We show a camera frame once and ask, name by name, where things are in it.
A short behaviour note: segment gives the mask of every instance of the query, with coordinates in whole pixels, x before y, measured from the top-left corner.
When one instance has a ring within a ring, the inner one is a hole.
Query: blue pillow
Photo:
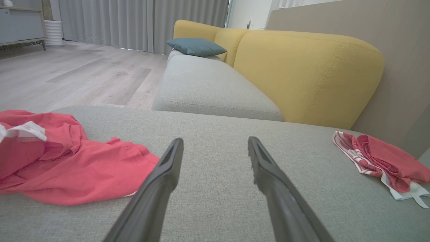
[[[223,47],[201,38],[175,38],[166,41],[166,44],[191,56],[215,56],[227,52]]]

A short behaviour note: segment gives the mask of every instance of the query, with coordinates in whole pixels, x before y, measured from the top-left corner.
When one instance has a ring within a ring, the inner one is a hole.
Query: sofa seam
[[[278,36],[278,35],[279,35],[279,34],[269,34],[269,33],[265,33],[265,34],[268,34],[268,35],[276,35],[276,36]],[[338,43],[341,43],[341,44],[349,44],[349,45],[352,45],[352,46],[360,47],[360,48],[362,48],[362,49],[365,49],[365,50],[368,50],[368,51],[372,51],[372,52],[374,52],[374,53],[381,53],[379,50],[372,50],[372,49],[370,49],[370,48],[367,48],[367,47],[365,47],[365,46],[362,46],[362,45],[359,45],[359,44],[356,44],[356,43],[346,43],[346,42],[343,42],[343,41],[340,41],[340,40],[328,40],[328,39],[322,39],[322,38],[313,38],[313,37],[304,37],[304,36],[294,36],[294,35],[287,35],[287,36],[290,36],[290,37],[296,37],[296,38],[314,39],[314,40],[326,40],[326,41],[333,41],[333,42],[338,42]]]
[[[316,99],[316,97],[319,95],[321,88],[322,88],[322,87],[323,87],[323,85],[326,83],[329,73],[331,73],[331,71],[333,70],[333,66],[334,66],[334,64],[335,64],[336,60],[338,59],[339,54],[341,53],[342,47],[343,47],[343,43],[341,43],[341,44],[340,44],[340,46],[339,46],[338,50],[336,51],[336,54],[333,56],[333,60],[332,60],[332,62],[330,63],[329,68],[327,68],[327,71],[326,71],[326,73],[324,74],[324,77],[323,77],[323,78],[321,79],[321,81],[319,82],[318,87],[317,87],[317,90],[315,91],[314,95],[312,96],[312,99],[311,99],[311,101],[310,101],[310,104],[309,104],[309,106],[308,106],[308,107],[307,107],[307,109],[306,109],[306,113],[304,114],[303,118],[301,119],[301,123],[304,123],[304,120],[305,120],[305,119],[307,118],[307,116],[309,115],[309,112],[310,112],[310,110],[311,110],[312,106],[313,106],[313,105],[314,105],[314,103],[315,103],[315,99]]]
[[[175,101],[167,100],[165,97],[163,97],[162,93],[160,93],[160,97],[167,102],[172,102],[172,103],[176,103],[176,104],[180,104],[180,105],[194,105],[194,106],[201,106],[201,107],[212,107],[212,108],[217,108],[217,109],[234,109],[234,110],[251,111],[251,112],[256,112],[256,113],[263,112],[263,113],[279,113],[279,114],[282,114],[280,110],[279,110],[279,112],[266,112],[266,111],[250,110],[250,109],[226,108],[226,107],[219,107],[219,106],[212,106],[212,105],[201,105],[201,104],[195,104],[195,103],[175,102]]]

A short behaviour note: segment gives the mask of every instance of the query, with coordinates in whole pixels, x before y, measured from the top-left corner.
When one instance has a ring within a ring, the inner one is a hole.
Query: gray curtain
[[[178,19],[224,27],[228,0],[60,0],[64,39],[168,54]]]

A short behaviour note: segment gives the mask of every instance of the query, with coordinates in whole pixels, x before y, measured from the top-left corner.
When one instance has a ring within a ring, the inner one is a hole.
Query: floor plank
[[[0,111],[72,105],[150,109],[167,56],[68,41],[0,50]]]

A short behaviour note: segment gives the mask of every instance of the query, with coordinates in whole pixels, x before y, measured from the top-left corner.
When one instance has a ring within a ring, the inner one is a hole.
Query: white planter
[[[45,40],[45,45],[50,47],[64,46],[61,21],[45,20],[45,27],[48,35],[48,38]]]

